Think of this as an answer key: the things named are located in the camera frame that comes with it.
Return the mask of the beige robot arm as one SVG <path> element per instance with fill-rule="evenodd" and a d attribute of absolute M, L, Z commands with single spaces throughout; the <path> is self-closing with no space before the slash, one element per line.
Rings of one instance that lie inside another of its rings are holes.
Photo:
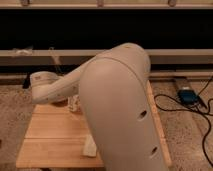
<path fill-rule="evenodd" d="M 148 99 L 150 67 L 141 46 L 124 43 L 62 77 L 31 74 L 32 100 L 54 103 L 77 94 L 106 171 L 169 171 Z"/>

